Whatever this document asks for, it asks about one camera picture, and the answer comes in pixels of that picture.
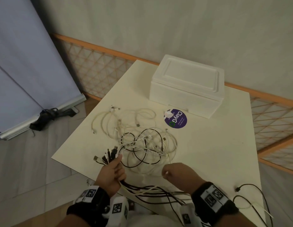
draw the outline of person's left hand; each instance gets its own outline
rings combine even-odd
[[[103,166],[94,183],[95,186],[99,186],[104,189],[110,198],[120,189],[119,181],[126,179],[125,170],[120,163],[121,159],[122,154],[119,154],[118,157],[111,161],[108,165]]]

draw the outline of person's right arm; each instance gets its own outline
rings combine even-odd
[[[162,169],[162,176],[178,189],[192,195],[203,183],[203,180],[192,168],[182,163],[167,164]],[[224,215],[215,227],[256,227],[242,213]]]

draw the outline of table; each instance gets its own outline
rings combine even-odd
[[[93,157],[103,156],[108,148],[111,150],[117,144],[101,131],[93,134],[91,122],[95,115],[108,111],[111,105],[131,110],[150,108],[157,114],[157,127],[168,128],[177,139],[178,148],[173,162],[187,164],[202,178],[219,186],[230,198],[236,195],[234,187],[243,183],[253,183],[261,188],[249,94],[225,87],[223,103],[210,119],[185,112],[186,126],[174,129],[164,122],[163,115],[166,110],[175,107],[148,100],[150,82],[157,67],[136,61],[57,150],[52,159],[95,180],[101,165],[97,164]],[[143,180],[157,186],[171,186],[161,177],[142,177],[129,171],[126,181],[128,180],[132,183]],[[177,220],[169,205],[145,204],[122,189],[120,194],[158,214],[168,215]],[[245,186],[239,194],[263,206],[262,196],[254,187]],[[236,204],[239,207],[248,206],[241,198],[236,200]],[[264,218],[264,211],[256,209]],[[252,208],[242,209],[241,212],[257,226],[264,226]]]

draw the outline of white styrofoam box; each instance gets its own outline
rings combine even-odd
[[[210,118],[224,99],[224,70],[165,55],[152,77],[149,99]]]

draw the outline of styrofoam box lid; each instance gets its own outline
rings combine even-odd
[[[209,99],[224,98],[224,70],[165,55],[152,77],[153,82]]]

